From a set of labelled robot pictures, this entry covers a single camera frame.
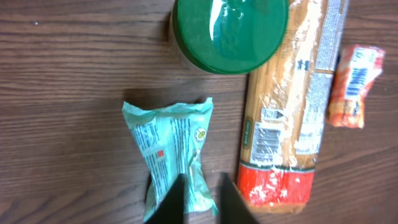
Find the teal snack packet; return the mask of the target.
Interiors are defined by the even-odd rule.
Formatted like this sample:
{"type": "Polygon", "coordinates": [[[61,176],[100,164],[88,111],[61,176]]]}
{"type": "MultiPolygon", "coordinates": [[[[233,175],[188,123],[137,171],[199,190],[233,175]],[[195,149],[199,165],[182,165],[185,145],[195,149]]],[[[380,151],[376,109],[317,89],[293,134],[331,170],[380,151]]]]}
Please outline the teal snack packet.
{"type": "Polygon", "coordinates": [[[218,213],[200,159],[213,108],[211,97],[202,103],[176,103],[154,110],[123,104],[124,120],[152,179],[147,191],[145,221],[158,210],[180,174],[185,176],[184,212],[218,213]]]}

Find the green lid jar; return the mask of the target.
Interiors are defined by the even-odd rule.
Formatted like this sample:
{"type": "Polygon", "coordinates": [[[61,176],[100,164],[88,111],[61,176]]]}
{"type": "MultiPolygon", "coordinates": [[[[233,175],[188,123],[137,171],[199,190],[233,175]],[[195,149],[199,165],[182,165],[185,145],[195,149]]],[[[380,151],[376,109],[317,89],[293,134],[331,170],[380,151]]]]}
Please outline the green lid jar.
{"type": "Polygon", "coordinates": [[[249,73],[280,47],[288,0],[176,0],[169,40],[188,67],[220,75],[249,73]]]}

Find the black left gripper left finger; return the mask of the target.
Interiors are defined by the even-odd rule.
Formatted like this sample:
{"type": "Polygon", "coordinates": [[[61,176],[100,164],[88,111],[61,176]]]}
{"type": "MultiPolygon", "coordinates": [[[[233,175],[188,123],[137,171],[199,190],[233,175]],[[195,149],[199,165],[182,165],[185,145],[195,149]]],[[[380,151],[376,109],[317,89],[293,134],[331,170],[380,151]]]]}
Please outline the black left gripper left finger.
{"type": "Polygon", "coordinates": [[[183,224],[184,190],[185,176],[179,174],[159,208],[145,224],[183,224]]]}

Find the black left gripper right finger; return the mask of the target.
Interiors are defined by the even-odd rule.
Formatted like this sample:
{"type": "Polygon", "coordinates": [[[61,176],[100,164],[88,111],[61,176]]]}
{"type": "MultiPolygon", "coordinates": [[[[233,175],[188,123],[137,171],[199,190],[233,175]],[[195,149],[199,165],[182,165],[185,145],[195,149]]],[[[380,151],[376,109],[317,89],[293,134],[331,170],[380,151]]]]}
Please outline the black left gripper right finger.
{"type": "Polygon", "coordinates": [[[219,195],[221,224],[258,224],[227,173],[221,175],[219,195]]]}

